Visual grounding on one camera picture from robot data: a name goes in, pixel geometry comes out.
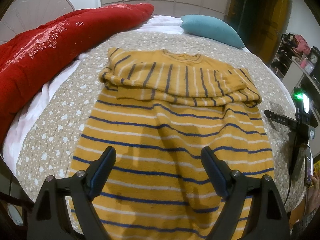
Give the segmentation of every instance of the pink cloth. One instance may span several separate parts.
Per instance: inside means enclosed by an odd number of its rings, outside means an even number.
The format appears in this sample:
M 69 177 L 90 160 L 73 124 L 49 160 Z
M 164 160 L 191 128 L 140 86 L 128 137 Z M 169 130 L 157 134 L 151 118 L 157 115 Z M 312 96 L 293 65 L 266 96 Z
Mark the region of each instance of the pink cloth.
M 296 40 L 298 41 L 299 45 L 296 48 L 298 52 L 304 52 L 306 55 L 310 54 L 310 47 L 308 46 L 308 43 L 301 35 L 295 35 L 294 36 Z

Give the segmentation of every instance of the alarm clock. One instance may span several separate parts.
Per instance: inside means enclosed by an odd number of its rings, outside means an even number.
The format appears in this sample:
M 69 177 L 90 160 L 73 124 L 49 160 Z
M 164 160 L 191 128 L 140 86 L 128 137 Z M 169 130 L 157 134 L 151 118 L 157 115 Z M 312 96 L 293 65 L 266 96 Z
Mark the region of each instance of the alarm clock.
M 320 51 L 317 47 L 313 47 L 308 55 L 308 60 L 313 66 L 318 66 L 320 63 Z

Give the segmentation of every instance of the neckline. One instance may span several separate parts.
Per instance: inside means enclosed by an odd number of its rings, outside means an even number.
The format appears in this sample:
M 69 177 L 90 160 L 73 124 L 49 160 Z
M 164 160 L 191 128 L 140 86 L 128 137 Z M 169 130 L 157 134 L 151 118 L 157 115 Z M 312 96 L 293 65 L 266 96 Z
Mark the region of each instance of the neckline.
M 199 62 L 201 62 L 203 60 L 203 55 L 201 55 L 200 53 L 197 53 L 195 55 L 189 55 L 189 54 L 186 54 L 186 53 L 175 54 L 175 53 L 169 52 L 167 49 L 164 49 L 163 50 L 163 54 L 166 57 L 173 58 L 173 59 L 178 60 L 180 62 L 191 61 L 191 62 L 194 62 L 194 63 L 199 63 Z

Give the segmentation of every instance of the metal bolt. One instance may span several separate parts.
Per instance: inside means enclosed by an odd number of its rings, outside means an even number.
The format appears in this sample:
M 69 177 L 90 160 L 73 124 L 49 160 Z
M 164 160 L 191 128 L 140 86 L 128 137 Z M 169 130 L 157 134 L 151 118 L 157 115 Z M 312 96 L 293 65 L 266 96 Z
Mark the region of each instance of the metal bolt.
M 52 175 L 49 175 L 48 177 L 45 178 L 45 180 L 46 180 L 46 181 L 51 181 L 51 180 L 53 180 L 53 176 L 52 176 Z
M 78 177 L 83 177 L 85 175 L 85 171 L 78 171 L 77 176 Z
M 264 179 L 266 180 L 266 181 L 270 181 L 270 180 L 272 180 L 272 178 L 271 178 L 271 176 L 270 175 L 264 175 L 263 176 L 264 177 Z
M 238 171 L 238 170 L 233 170 L 231 171 L 231 174 L 234 176 L 234 177 L 239 177 L 241 175 L 241 172 Z

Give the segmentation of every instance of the red blanket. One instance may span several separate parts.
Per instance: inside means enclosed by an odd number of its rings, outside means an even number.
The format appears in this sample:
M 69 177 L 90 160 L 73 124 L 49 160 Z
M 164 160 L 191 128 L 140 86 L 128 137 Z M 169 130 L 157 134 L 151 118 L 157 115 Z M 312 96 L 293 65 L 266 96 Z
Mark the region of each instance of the red blanket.
M 16 113 L 78 54 L 148 20 L 151 4 L 68 13 L 0 46 L 0 145 Z

